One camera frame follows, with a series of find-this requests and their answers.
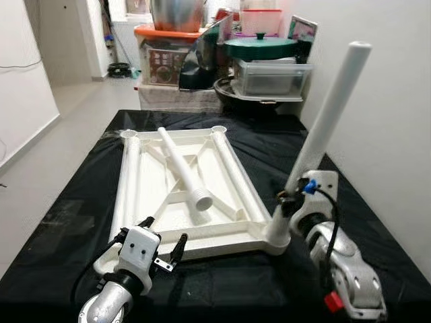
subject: table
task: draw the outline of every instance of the table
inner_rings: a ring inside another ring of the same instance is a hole
[[[89,152],[0,281],[3,319],[16,322],[77,322],[71,286],[85,263],[106,243],[114,209],[123,144],[122,129],[154,131],[228,129],[238,158],[270,213],[306,136],[294,116],[119,111]],[[321,169],[337,170],[325,157]],[[376,215],[341,174],[341,226],[378,273],[392,322],[413,322],[431,305],[431,286]],[[77,301],[95,294],[98,278],[84,277]],[[293,237],[282,256],[249,252],[185,262],[172,275],[160,273],[126,322],[176,320],[330,322],[319,276],[303,241]]]

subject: green lid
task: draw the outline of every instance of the green lid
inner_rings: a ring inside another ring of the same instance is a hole
[[[265,34],[257,34],[256,38],[238,38],[224,43],[226,54],[236,59],[252,61],[255,59],[282,59],[295,55],[296,40],[285,38],[264,38]]]

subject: blue connector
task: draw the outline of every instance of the blue connector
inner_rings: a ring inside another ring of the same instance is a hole
[[[305,187],[304,192],[308,194],[314,194],[317,189],[317,182],[316,180],[311,180]]]

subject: tiled floor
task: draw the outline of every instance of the tiled floor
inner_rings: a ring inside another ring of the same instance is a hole
[[[0,178],[0,277],[120,109],[139,110],[135,80],[53,90],[62,120]]]

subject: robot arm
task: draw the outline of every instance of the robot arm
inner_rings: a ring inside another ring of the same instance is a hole
[[[336,312],[345,308],[355,320],[384,319],[387,311],[377,274],[363,261],[357,245],[334,222],[329,198],[337,199],[338,174],[309,171],[298,183],[293,199],[282,198],[284,209],[290,212],[285,216],[290,217],[290,230],[302,236],[308,245],[310,257],[328,293],[325,301],[329,309]],[[334,243],[328,255],[331,239]]]
[[[149,217],[131,229],[122,228],[116,239],[123,245],[119,264],[103,277],[102,291],[84,304],[79,323],[121,323],[133,307],[133,299],[152,288],[152,276],[158,269],[171,273],[183,257],[187,234],[183,234],[171,252],[170,263],[157,258],[160,235],[149,229]]]

